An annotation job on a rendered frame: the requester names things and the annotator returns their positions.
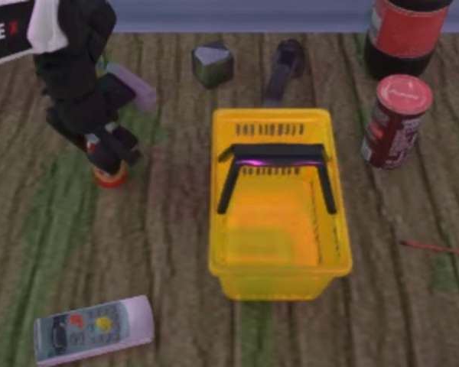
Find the black bottle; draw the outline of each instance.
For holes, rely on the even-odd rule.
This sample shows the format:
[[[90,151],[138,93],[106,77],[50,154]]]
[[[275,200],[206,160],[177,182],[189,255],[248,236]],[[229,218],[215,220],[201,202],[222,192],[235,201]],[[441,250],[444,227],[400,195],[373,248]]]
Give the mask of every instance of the black bottle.
[[[371,76],[420,76],[427,68],[453,0],[376,0],[364,44]]]

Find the red stick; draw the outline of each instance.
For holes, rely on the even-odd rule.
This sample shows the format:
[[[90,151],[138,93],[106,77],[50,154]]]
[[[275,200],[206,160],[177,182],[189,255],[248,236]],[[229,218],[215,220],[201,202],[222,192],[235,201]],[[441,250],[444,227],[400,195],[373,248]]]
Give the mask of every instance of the red stick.
[[[438,252],[449,252],[451,254],[459,255],[459,248],[448,248],[436,245],[426,245],[424,243],[412,242],[412,241],[400,241],[400,245],[413,247],[413,248],[422,248],[424,250],[438,251]]]

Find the wooden surface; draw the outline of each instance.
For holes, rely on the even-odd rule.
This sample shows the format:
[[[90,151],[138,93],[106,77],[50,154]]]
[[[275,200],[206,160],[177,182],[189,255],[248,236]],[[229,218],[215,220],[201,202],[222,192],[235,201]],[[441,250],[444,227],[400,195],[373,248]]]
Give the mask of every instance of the wooden surface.
[[[210,117],[258,106],[281,35],[118,35],[107,55],[157,86],[153,115],[128,109],[143,163],[104,191],[85,157],[44,122],[29,59],[0,67],[0,367],[34,365],[32,323],[50,313],[147,294],[150,346],[71,366],[459,367],[459,35],[445,36],[425,80],[435,105],[407,163],[371,170],[359,155],[375,83],[361,37],[296,35],[309,60],[287,106],[329,109],[354,270],[306,303],[233,303],[207,269]],[[208,92],[190,50],[222,38],[234,81]]]

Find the soda can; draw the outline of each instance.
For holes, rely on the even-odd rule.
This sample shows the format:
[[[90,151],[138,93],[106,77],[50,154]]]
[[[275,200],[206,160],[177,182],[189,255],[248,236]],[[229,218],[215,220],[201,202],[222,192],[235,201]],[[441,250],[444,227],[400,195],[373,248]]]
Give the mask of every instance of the soda can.
[[[378,168],[400,167],[432,102],[430,87],[419,78],[396,74],[381,80],[362,143],[364,159]]]

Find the yellow basket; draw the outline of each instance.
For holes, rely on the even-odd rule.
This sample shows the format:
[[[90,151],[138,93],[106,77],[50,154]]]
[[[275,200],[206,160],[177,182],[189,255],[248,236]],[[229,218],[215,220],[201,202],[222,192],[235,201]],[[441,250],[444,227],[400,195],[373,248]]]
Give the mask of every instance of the yellow basket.
[[[209,268],[235,300],[310,300],[350,273],[327,111],[215,111]]]

